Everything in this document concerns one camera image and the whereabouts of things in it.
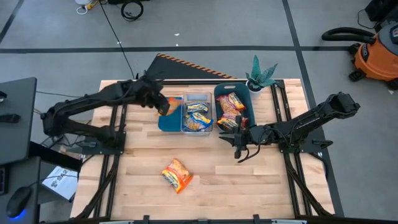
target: snack bag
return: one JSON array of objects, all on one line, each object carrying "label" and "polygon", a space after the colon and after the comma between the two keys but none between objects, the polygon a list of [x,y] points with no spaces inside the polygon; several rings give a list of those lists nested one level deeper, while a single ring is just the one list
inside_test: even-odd
[{"label": "snack bag", "polygon": [[239,100],[238,96],[236,96],[235,93],[230,93],[228,95],[219,96],[219,97],[217,97],[216,100],[218,100],[220,102],[221,108],[223,109],[224,112],[227,112],[230,110],[242,111],[242,110],[246,109],[246,107]]},{"label": "snack bag", "polygon": [[169,105],[170,105],[170,108],[169,108],[169,111],[167,112],[166,116],[174,113],[175,109],[177,109],[178,106],[181,105],[181,100],[178,100],[178,99],[176,99],[174,97],[170,97],[169,98]]},{"label": "snack bag", "polygon": [[201,131],[213,124],[213,119],[208,119],[201,113],[193,113],[184,123],[184,127],[190,131]]},{"label": "snack bag", "polygon": [[162,171],[162,176],[180,193],[192,180],[193,174],[178,160],[173,161]]},{"label": "snack bag", "polygon": [[207,113],[209,111],[208,104],[206,102],[190,102],[187,103],[187,113]]},{"label": "snack bag", "polygon": [[[240,116],[241,113],[239,111],[227,111],[225,112],[221,118],[217,121],[218,124],[222,125],[224,129],[231,130],[233,127],[236,127],[238,124],[236,123],[236,116]],[[246,129],[246,123],[248,122],[247,118],[242,118],[241,128],[243,130]]]}]

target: blue light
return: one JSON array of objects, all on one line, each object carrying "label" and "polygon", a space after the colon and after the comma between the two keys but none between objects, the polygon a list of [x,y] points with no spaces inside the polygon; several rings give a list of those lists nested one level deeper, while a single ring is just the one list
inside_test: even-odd
[{"label": "blue light", "polygon": [[20,220],[22,217],[24,217],[25,214],[26,214],[26,209],[23,209],[23,211],[21,212],[21,214],[19,214],[17,217],[10,218],[10,220],[12,220],[12,221],[18,221],[18,220]]}]

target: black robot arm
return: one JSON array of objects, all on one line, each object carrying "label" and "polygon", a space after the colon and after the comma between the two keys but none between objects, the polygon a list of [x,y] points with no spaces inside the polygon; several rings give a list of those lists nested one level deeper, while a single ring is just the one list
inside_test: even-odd
[{"label": "black robot arm", "polygon": [[[326,101],[317,107],[291,119],[290,121],[277,122],[266,125],[253,126],[242,130],[240,125],[222,134],[233,134],[233,138],[220,137],[236,147],[235,158],[241,157],[241,151],[246,150],[246,145],[270,145],[272,143],[287,146],[292,151],[298,149],[308,134],[314,129],[334,118],[345,119],[356,114],[360,105],[355,103],[349,94],[337,93],[330,95]],[[242,117],[237,116],[236,121],[241,123]]]},{"label": "black robot arm", "polygon": [[100,92],[85,95],[75,100],[59,102],[46,113],[41,114],[44,133],[49,136],[59,136],[70,133],[95,137],[105,146],[116,147],[121,144],[120,133],[114,127],[95,127],[70,120],[69,116],[89,111],[100,106],[117,106],[123,104],[148,106],[157,108],[161,115],[169,110],[166,97],[160,93],[163,86],[144,75],[136,81],[122,81],[104,87]]}]

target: computer mouse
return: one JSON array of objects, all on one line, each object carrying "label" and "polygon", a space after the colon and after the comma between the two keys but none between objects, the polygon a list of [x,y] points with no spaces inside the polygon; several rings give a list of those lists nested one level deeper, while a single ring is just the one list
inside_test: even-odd
[{"label": "computer mouse", "polygon": [[10,218],[15,218],[25,209],[29,197],[32,194],[30,187],[20,187],[11,196],[7,204],[6,213]]}]

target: wooden table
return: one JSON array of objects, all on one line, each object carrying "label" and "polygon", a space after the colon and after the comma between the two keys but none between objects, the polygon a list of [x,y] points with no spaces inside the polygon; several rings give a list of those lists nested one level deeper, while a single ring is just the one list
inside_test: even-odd
[{"label": "wooden table", "polygon": [[[284,81],[292,117],[306,112],[300,80]],[[114,82],[104,80],[100,88]],[[166,85],[162,93],[180,96],[186,90],[213,92],[214,87]],[[279,91],[278,95],[283,108]],[[265,88],[252,103],[257,124],[276,121],[270,88]],[[110,107],[96,109],[93,125],[109,124],[111,110]],[[264,146],[256,157],[238,164],[234,148],[218,138],[217,128],[209,136],[200,137],[165,133],[157,126],[158,118],[155,109],[128,106],[126,148],[119,163],[112,220],[142,220],[143,215],[150,215],[151,220],[252,219],[253,214],[259,214],[260,218],[294,217],[284,159],[277,145]],[[254,152],[256,146],[249,149]],[[308,188],[333,213],[322,163],[308,154],[301,157]],[[173,158],[182,161],[195,175],[180,194],[160,175]],[[71,217],[78,215],[96,192],[102,161],[103,156],[95,156],[82,168]],[[302,196],[299,188],[296,189],[303,213]],[[102,215],[107,195],[105,192]]]}]

